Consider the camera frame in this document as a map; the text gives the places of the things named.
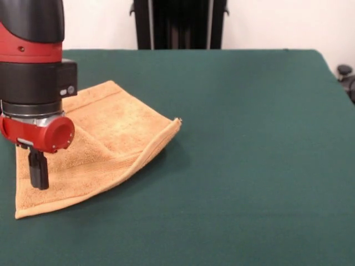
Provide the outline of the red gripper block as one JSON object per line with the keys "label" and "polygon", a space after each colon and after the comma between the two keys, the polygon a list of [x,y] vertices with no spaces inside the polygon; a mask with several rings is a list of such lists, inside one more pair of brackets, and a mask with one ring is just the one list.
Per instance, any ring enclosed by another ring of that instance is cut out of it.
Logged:
{"label": "red gripper block", "polygon": [[45,125],[1,117],[1,133],[16,145],[33,148],[28,155],[31,185],[46,190],[49,188],[48,164],[42,152],[53,154],[67,149],[74,139],[75,127],[65,116],[51,117]]}

